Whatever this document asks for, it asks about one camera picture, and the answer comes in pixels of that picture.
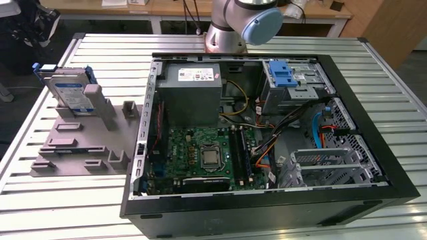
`white label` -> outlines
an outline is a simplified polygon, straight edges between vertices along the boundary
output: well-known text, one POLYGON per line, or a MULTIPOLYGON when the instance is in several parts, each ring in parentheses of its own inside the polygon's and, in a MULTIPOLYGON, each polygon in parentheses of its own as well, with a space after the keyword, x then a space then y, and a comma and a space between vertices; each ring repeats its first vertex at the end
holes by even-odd
POLYGON ((146 0, 127 0, 126 2, 127 2, 127 4, 145 5, 147 1, 146 0))
POLYGON ((213 68, 181 68, 177 81, 213 81, 213 68))
POLYGON ((280 156, 278 159, 274 161, 277 164, 282 164, 285 162, 286 158, 284 156, 280 156))
POLYGON ((256 111, 256 114, 257 114, 257 115, 261 115, 262 108, 261 108, 260 106, 256 106, 256 107, 254 107, 254 111, 256 111))
POLYGON ((276 183, 276 176, 273 175, 272 172, 268 173, 268 178, 272 181, 272 183, 274 184, 276 183))
POLYGON ((71 151, 70 150, 57 150, 55 153, 58 153, 58 154, 70 154, 71 151))
POLYGON ((55 83, 54 88, 59 98, 77 115, 89 115, 93 112, 93 105, 82 94, 85 90, 82 84, 55 83))
POLYGON ((147 14, 146 11, 127 11, 129 14, 147 14))
POLYGON ((293 79, 305 80, 304 74, 302 73, 293 74, 293 79))

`warning label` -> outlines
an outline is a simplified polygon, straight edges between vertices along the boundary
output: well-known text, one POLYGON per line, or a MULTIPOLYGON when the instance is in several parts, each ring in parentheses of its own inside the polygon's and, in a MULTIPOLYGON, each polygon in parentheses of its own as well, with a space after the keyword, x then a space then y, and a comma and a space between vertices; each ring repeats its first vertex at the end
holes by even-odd
POLYGON ((83 95, 83 86, 79 83, 55 83, 54 88, 59 98, 77 115, 93 112, 93 105, 83 95))
POLYGON ((213 81, 213 68, 181 68, 177 81, 213 81))

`green motherboard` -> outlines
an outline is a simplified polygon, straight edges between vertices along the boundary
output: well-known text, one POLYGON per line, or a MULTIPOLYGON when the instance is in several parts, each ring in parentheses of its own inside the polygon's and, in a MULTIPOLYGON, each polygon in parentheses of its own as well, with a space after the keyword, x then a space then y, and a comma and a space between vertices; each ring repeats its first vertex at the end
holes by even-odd
MULTIPOLYGON (((256 145, 253 130, 241 130, 246 149, 256 145)), ((162 177, 155 177, 158 194, 170 194, 171 179, 229 178, 229 191, 264 189, 261 171, 252 174, 249 184, 238 184, 233 175, 228 128, 170 128, 162 177)))

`aluminum table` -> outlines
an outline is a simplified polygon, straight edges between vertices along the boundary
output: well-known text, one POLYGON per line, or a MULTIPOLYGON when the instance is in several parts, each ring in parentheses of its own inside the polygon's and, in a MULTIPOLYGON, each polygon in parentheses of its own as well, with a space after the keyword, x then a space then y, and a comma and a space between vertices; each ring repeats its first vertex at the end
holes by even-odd
MULTIPOLYGON (((75 34, 58 65, 93 68, 113 104, 142 102, 153 52, 202 52, 202 39, 185 35, 75 34)), ((354 38, 276 37, 248 46, 249 53, 326 54, 362 104, 421 196, 354 222, 205 236, 197 239, 425 239, 427 109, 368 43, 354 38)), ((2 239, 143 239, 118 218, 123 175, 30 177, 57 113, 43 88, 0 162, 0 235, 2 239)))

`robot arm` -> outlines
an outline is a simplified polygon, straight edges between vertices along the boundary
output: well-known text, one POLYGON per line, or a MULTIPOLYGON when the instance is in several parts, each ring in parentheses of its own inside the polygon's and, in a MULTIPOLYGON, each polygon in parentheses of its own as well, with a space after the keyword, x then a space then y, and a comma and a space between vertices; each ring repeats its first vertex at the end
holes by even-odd
POLYGON ((245 43, 264 44, 278 32, 282 14, 277 0, 214 0, 205 35, 209 53, 241 53, 245 43))

